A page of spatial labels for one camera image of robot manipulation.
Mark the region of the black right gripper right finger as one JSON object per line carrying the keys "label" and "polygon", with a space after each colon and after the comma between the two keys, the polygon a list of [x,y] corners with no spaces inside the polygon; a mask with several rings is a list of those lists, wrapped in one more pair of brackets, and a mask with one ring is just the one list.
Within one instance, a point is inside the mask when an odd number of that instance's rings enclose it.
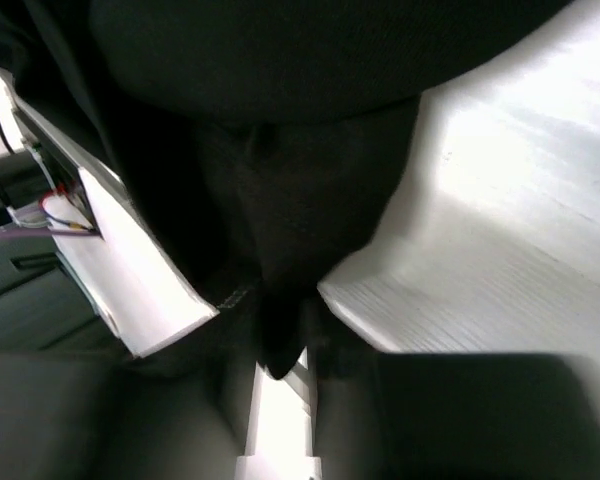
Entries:
{"label": "black right gripper right finger", "polygon": [[302,311],[325,479],[600,479],[600,411],[545,353],[385,353]]}

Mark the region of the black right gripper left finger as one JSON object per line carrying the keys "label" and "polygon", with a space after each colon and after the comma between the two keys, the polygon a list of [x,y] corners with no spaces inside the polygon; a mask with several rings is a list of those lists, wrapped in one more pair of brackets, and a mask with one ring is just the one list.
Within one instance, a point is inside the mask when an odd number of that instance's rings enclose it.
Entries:
{"label": "black right gripper left finger", "polygon": [[53,349],[75,317],[0,307],[0,479],[231,479],[245,453],[255,360],[244,298],[144,360]]}

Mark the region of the black skirt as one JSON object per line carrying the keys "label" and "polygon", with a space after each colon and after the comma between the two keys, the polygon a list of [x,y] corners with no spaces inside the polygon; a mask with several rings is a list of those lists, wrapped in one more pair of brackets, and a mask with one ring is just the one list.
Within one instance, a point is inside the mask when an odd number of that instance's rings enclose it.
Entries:
{"label": "black skirt", "polygon": [[221,316],[144,363],[255,346],[284,377],[303,304],[371,240],[422,94],[561,1],[0,1],[16,94],[118,174]]}

